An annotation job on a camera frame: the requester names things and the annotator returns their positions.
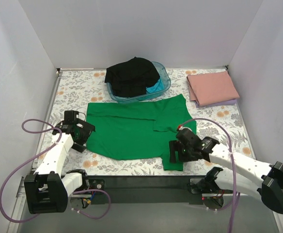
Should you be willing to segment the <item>green t-shirt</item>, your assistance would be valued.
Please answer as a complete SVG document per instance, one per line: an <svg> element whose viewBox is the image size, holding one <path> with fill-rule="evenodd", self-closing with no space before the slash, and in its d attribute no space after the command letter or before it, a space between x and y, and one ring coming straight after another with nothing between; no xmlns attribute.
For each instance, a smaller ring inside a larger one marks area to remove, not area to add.
<svg viewBox="0 0 283 233"><path fill-rule="evenodd" d="M115 160L160 157L163 169L182 171L183 163L170 163L169 142L176 139L177 127L191 116L186 99L120 103L89 103L86 121L95 126L87 150Z"/></svg>

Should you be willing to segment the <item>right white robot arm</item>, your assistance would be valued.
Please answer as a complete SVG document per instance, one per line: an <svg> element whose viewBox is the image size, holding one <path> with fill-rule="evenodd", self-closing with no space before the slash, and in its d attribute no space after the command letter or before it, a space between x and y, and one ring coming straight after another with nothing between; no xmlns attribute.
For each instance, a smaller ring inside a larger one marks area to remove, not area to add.
<svg viewBox="0 0 283 233"><path fill-rule="evenodd" d="M170 162L205 160L216 164L190 188L201 193L236 190L256 199L270 210L283 214L283 163L261 162L229 148L211 137L200 139L188 128L181 128L169 142Z"/></svg>

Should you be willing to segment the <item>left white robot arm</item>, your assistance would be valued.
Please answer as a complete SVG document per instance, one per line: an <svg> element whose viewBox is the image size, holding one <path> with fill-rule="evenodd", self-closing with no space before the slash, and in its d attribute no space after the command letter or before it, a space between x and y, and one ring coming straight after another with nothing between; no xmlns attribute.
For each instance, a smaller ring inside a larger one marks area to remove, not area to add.
<svg viewBox="0 0 283 233"><path fill-rule="evenodd" d="M53 148L45 153L41 165L24 181L28 209L31 214L62 213L69 196L75 191L85 194L90 187L84 169L62 175L70 150L84 152L95 126L79 118L79 112L65 111L64 119L52 132Z"/></svg>

